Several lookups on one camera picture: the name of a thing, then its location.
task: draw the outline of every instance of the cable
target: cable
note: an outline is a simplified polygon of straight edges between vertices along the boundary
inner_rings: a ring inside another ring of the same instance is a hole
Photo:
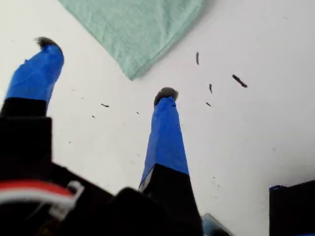
[[[0,182],[0,205],[12,202],[42,202],[73,208],[73,194],[59,185],[40,180]]]
[[[25,218],[25,220],[29,220],[31,219],[35,214],[37,214],[39,212],[39,210],[41,210],[43,207],[45,206],[45,203],[40,203],[36,209],[28,216]]]

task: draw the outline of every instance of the dirt particle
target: dirt particle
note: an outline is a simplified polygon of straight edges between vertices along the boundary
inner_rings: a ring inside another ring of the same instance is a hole
[[[236,80],[241,86],[243,86],[244,88],[247,88],[247,85],[241,81],[240,78],[238,78],[236,75],[232,75],[233,79]]]
[[[199,52],[197,52],[197,54],[196,54],[196,62],[199,65]]]

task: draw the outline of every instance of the leg tip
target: leg tip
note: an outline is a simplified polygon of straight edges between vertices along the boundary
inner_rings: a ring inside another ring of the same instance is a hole
[[[158,92],[158,94],[156,95],[154,99],[154,106],[156,106],[160,102],[160,100],[165,97],[172,97],[174,101],[176,101],[178,97],[178,92],[175,89],[170,88],[170,87],[162,88],[161,91]]]
[[[43,49],[44,47],[48,46],[48,45],[55,45],[57,46],[61,52],[63,52],[61,50],[61,48],[59,47],[59,45],[52,39],[47,38],[47,37],[38,37],[35,39],[36,42],[38,43],[38,45],[40,46],[40,49]]]

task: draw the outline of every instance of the red and white wire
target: red and white wire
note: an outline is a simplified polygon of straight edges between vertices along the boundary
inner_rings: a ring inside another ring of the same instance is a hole
[[[66,188],[40,180],[0,181],[0,205],[14,202],[41,202],[73,208],[75,198]]]

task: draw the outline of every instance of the green cloth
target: green cloth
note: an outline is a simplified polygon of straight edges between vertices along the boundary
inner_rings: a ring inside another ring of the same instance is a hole
[[[189,29],[204,0],[59,0],[118,62],[141,76]]]

